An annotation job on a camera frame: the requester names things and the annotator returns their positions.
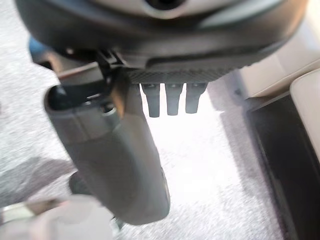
seat cushion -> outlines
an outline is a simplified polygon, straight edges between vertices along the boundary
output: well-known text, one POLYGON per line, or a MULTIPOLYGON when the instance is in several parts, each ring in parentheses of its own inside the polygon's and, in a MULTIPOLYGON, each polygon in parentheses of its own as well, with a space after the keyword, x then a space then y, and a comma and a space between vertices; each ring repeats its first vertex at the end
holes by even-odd
POLYGON ((287 91, 298 77, 320 68, 320 0, 310 0, 295 36, 265 60, 240 70, 247 98, 287 91))
POLYGON ((320 69, 296 79, 291 84, 290 93, 320 160, 320 69))

carpeted floor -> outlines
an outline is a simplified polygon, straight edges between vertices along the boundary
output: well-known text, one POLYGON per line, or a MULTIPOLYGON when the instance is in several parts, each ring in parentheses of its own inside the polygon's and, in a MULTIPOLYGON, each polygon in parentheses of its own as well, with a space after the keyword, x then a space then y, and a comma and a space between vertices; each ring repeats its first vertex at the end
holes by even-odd
MULTIPOLYGON (((42 107, 46 88, 58 81, 31 63, 28 33, 12 2, 0 0, 0 207, 68 195, 75 170, 42 107)), ((148 122, 171 211, 157 223, 127 225, 120 239, 283 239, 236 89, 233 74, 212 82, 194 115, 184 113, 183 92, 173 117, 162 91, 161 117, 148 122)))

gray plastic housing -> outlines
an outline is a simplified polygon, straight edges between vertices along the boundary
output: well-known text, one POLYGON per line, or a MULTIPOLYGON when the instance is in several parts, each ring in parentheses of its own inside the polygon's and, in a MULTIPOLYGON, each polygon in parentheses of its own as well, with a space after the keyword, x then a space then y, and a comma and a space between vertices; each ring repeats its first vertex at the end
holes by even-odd
POLYGON ((89 190, 131 225, 165 218, 170 196, 139 85, 120 79, 108 111, 100 100, 58 110, 56 88, 46 93, 45 110, 89 190))

